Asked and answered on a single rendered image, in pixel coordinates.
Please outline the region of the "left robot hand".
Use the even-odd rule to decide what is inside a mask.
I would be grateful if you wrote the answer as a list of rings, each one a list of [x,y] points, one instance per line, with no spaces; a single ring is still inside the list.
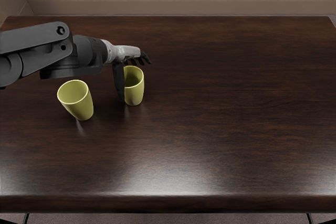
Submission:
[[[129,63],[136,66],[137,62],[140,65],[151,64],[150,58],[140,48],[126,45],[113,45],[111,42],[102,39],[102,42],[107,48],[107,59],[104,61],[105,65],[112,64],[112,73],[114,86],[117,91],[119,99],[126,103],[125,95],[125,75],[124,66]]]

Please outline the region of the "olive green cup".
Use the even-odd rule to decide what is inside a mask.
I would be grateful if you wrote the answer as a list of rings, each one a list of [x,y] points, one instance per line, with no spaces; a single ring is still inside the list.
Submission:
[[[124,100],[127,105],[136,106],[144,95],[144,73],[136,66],[124,67]]]
[[[77,120],[85,121],[93,116],[93,101],[88,85],[82,80],[70,80],[57,91],[57,99]]]

